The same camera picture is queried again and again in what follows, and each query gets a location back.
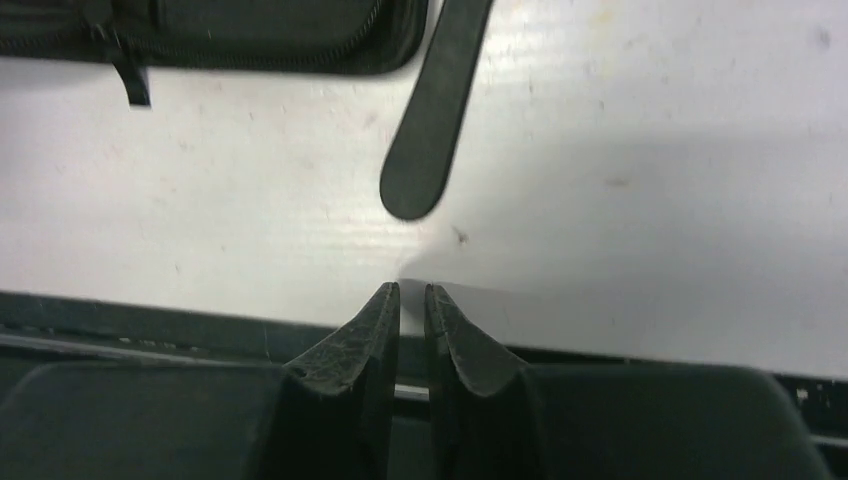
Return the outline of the black handled comb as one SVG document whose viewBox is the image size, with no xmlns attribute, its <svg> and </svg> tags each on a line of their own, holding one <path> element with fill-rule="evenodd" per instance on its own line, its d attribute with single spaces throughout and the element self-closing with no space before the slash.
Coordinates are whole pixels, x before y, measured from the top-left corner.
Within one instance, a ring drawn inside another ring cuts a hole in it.
<svg viewBox="0 0 848 480">
<path fill-rule="evenodd" d="M 426 217 L 442 198 L 493 4 L 492 0 L 442 4 L 380 176 L 382 204 L 399 220 Z"/>
</svg>

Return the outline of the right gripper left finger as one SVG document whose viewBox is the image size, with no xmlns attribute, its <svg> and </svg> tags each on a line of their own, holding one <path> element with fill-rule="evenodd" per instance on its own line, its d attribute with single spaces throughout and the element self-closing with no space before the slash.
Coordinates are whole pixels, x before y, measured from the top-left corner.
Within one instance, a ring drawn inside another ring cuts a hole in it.
<svg viewBox="0 0 848 480">
<path fill-rule="evenodd" d="M 399 325 L 399 287 L 385 283 L 350 321 L 286 365 L 282 478 L 386 478 Z"/>
</svg>

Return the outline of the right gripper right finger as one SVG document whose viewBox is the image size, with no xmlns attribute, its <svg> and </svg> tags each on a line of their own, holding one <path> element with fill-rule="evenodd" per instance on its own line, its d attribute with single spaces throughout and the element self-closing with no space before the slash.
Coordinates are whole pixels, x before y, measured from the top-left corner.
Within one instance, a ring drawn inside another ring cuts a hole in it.
<svg viewBox="0 0 848 480">
<path fill-rule="evenodd" d="M 526 362 L 426 286 L 425 352 L 439 479 L 538 479 Z"/>
</svg>

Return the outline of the black zippered tool case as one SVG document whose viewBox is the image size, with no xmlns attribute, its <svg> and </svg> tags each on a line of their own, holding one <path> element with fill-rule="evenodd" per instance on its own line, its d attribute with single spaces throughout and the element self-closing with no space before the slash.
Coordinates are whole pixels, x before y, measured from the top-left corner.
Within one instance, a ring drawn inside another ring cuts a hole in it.
<svg viewBox="0 0 848 480">
<path fill-rule="evenodd" d="M 110 64 L 134 106 L 146 70 L 373 76 L 420 46 L 426 1 L 4 1 L 4 57 Z"/>
</svg>

